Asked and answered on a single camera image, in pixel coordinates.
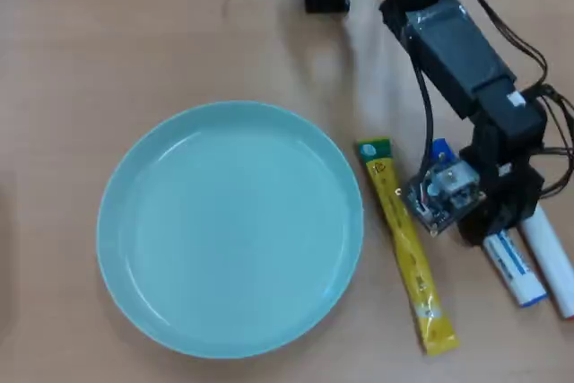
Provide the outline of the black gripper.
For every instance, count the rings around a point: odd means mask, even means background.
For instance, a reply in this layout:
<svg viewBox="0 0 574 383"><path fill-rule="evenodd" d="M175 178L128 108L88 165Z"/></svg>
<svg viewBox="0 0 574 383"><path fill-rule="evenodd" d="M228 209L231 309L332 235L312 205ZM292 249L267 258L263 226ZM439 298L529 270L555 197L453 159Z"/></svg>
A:
<svg viewBox="0 0 574 383"><path fill-rule="evenodd" d="M503 227L529 218L540 198L544 177L530 164L532 146L515 146L502 129L486 120L474 126L471 143L460 156L478 173L481 190L497 206ZM457 223L462 239L480 247L491 234L491 214L476 208Z"/></svg>

